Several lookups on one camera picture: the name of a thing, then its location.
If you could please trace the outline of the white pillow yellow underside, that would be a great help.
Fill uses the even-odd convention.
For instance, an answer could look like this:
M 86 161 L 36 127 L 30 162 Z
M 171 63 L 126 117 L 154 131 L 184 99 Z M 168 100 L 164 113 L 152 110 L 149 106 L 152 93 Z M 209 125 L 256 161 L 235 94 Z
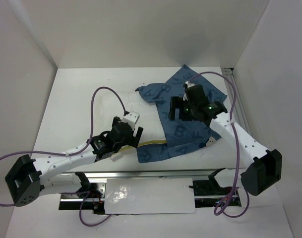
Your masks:
M 152 163 L 168 158 L 167 143 L 157 107 L 144 101 L 138 92 L 118 92 L 119 98 L 110 91 L 99 94 L 95 106 L 95 134 L 112 128 L 114 117 L 124 119 L 143 132 L 137 148 L 125 146 L 120 149 L 122 157 L 136 152 L 140 163 Z

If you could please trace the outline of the blue printed pillowcase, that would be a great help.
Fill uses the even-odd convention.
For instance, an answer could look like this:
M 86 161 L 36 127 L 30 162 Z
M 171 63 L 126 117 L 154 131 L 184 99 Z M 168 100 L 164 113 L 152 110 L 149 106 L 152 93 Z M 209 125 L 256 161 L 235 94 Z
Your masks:
M 136 89 L 145 102 L 155 103 L 166 138 L 165 144 L 138 147 L 137 158 L 140 163 L 158 162 L 188 154 L 206 147 L 210 139 L 221 138 L 202 122 L 180 120 L 179 111 L 176 111 L 175 120 L 168 119 L 171 97 L 183 96 L 184 83 L 196 74 L 187 65 L 183 65 L 165 83 L 152 83 Z

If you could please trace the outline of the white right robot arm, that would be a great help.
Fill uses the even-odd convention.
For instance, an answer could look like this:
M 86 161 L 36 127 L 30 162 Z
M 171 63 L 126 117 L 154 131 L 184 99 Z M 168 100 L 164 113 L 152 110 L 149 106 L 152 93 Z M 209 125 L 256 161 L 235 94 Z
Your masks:
M 202 85 L 187 82 L 184 96 L 171 97 L 169 120 L 175 120 L 176 110 L 182 121 L 200 121 L 218 133 L 236 150 L 243 169 L 221 168 L 209 175 L 208 188 L 213 194 L 220 194 L 226 187 L 244 188 L 258 196 L 281 179 L 282 155 L 269 150 L 251 137 L 220 102 L 209 102 Z

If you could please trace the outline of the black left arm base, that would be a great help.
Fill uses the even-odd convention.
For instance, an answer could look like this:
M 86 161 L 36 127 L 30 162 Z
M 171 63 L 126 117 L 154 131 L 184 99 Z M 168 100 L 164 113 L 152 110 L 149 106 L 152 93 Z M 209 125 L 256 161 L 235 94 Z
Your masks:
M 81 187 L 76 192 L 65 192 L 60 197 L 59 210 L 91 210 L 105 215 L 106 182 L 90 182 L 83 172 L 76 172 Z

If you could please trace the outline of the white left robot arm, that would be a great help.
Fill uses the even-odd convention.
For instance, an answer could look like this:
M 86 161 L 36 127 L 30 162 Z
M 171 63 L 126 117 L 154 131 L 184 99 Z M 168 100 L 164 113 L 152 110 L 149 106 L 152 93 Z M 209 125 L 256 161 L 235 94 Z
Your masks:
M 92 188 L 86 175 L 83 172 L 65 172 L 109 158 L 123 146 L 136 148 L 143 132 L 142 127 L 136 126 L 139 117 L 133 111 L 122 118 L 114 117 L 111 130 L 81 144 L 78 147 L 80 153 L 73 148 L 59 156 L 32 159 L 25 154 L 19 157 L 5 176 L 14 205 L 22 207 L 39 196 L 55 193 L 86 197 Z

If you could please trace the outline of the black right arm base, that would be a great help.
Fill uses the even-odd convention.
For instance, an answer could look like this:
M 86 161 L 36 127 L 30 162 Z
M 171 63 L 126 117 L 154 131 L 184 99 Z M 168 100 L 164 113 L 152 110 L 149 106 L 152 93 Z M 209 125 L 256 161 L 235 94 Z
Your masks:
M 220 187 L 215 180 L 217 173 L 225 168 L 218 169 L 211 173 L 206 180 L 194 180 L 189 188 L 193 189 L 196 208 L 215 207 L 217 203 L 228 195 L 232 187 Z

